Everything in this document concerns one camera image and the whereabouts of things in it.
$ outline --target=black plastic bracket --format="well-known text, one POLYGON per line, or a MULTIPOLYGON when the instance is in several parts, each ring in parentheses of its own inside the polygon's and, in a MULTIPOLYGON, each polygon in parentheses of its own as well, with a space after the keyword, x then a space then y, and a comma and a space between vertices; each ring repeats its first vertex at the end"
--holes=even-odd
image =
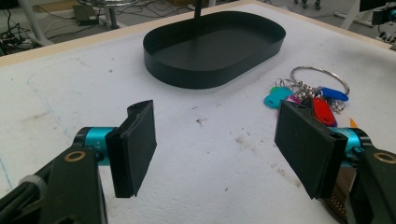
POLYGON ((128 119, 106 135, 106 144, 116 197, 136 196, 157 146, 153 102, 128 107, 128 119))
POLYGON ((107 223, 95 152, 70 147, 52 161, 39 223, 107 223))
POLYGON ((365 151, 346 200, 348 223, 396 223, 396 155, 377 149, 364 131, 353 131, 365 151))
POLYGON ((347 138, 316 120, 311 108, 283 101, 275 142, 311 198, 329 198, 347 138))

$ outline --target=red key tag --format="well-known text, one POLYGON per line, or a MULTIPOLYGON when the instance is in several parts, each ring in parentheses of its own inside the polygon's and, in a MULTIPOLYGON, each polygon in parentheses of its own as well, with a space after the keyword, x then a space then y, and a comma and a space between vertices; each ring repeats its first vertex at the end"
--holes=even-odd
POLYGON ((314 116, 317 120, 326 126, 334 127, 337 125, 334 114, 324 98, 313 99, 314 116))

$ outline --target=teal key tag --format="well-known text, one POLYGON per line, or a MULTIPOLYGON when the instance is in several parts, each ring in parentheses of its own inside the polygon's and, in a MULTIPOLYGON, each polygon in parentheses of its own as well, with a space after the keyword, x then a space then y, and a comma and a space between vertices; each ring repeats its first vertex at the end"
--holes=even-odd
POLYGON ((264 99, 264 104, 270 108, 279 108, 280 101, 285 100, 288 96, 292 95, 293 91, 286 87, 279 87, 271 91, 264 99))
POLYGON ((279 88, 281 88, 281 87, 275 86, 275 87, 271 88, 270 93, 277 91, 279 88))

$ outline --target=blue key tag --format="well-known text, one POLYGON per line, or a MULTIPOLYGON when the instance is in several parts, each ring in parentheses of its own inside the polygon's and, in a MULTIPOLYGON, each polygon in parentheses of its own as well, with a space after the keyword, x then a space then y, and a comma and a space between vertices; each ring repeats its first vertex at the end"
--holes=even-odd
POLYGON ((292 94, 293 91, 289 90, 288 88, 280 87, 265 97, 264 104, 271 108, 279 108, 280 101, 285 100, 292 94))
POLYGON ((332 89, 329 89, 326 87, 320 87, 319 89, 321 90, 323 96, 326 98, 332 98, 332 99, 340 100, 340 101, 348 100, 347 95, 340 91, 332 90, 332 89))

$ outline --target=keychain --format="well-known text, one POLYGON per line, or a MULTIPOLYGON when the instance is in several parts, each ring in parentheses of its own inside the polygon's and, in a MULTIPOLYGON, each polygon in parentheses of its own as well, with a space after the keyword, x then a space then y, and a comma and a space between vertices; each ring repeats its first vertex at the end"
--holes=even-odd
POLYGON ((340 114, 345 108, 344 102, 348 101, 349 86, 336 74, 313 66, 299 66, 291 71, 291 79, 279 78, 276 85, 270 90, 270 94, 265 97, 264 103, 270 108, 279 108, 282 100, 292 101, 312 108, 313 116, 323 124, 336 127, 333 112, 340 114), (333 90, 327 87, 313 88, 304 84, 295 76, 295 72, 301 69, 319 71, 337 79, 346 89, 346 92, 333 90))

